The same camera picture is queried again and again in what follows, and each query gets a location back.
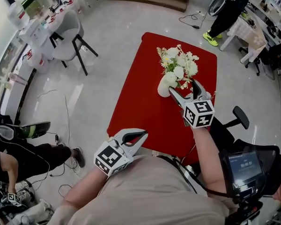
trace hand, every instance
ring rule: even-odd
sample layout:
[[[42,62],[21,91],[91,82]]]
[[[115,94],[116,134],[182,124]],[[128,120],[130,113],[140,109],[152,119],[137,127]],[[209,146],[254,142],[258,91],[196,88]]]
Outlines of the hand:
[[[16,194],[16,190],[15,190],[15,187],[11,187],[11,186],[8,186],[8,193],[14,193]]]

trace red tablecloth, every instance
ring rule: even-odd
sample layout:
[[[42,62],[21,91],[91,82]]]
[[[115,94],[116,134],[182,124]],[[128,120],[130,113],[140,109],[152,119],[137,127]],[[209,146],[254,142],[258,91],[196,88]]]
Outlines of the red tablecloth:
[[[180,114],[181,108],[171,97],[158,95],[157,87],[162,78],[163,68],[156,48],[171,48],[181,44],[186,53],[191,51],[200,59],[195,79],[213,95],[216,89],[216,55],[193,45],[154,33],[146,32],[136,53],[129,74],[118,99],[107,133],[115,135],[123,128],[142,128],[148,131],[145,148],[185,157],[194,146],[190,127],[185,127]],[[186,96],[189,89],[179,90]],[[184,164],[198,161],[194,149],[185,158]]]

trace yellow sneaker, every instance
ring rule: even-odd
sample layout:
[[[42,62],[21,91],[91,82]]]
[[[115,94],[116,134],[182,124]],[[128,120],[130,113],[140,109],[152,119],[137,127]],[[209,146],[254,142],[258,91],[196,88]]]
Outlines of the yellow sneaker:
[[[218,46],[215,39],[211,36],[209,36],[208,32],[203,33],[203,38],[205,38],[212,46]]]
[[[219,34],[219,35],[216,36],[216,38],[223,38],[223,35]]]

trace monitor screen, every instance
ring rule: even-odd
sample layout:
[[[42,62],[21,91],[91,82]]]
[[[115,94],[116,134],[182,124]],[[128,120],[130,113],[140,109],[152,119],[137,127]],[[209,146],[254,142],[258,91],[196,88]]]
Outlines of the monitor screen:
[[[229,162],[236,188],[245,185],[247,180],[262,173],[255,151],[229,156]]]

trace white vase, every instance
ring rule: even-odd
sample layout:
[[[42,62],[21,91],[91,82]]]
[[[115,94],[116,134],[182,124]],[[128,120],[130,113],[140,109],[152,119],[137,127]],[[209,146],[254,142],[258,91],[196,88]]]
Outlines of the white vase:
[[[162,79],[159,82],[158,88],[157,88],[157,92],[160,96],[162,97],[169,97],[170,93],[169,93],[169,87],[177,87],[178,83],[174,82],[174,83],[170,83],[165,79],[165,75],[163,75]]]

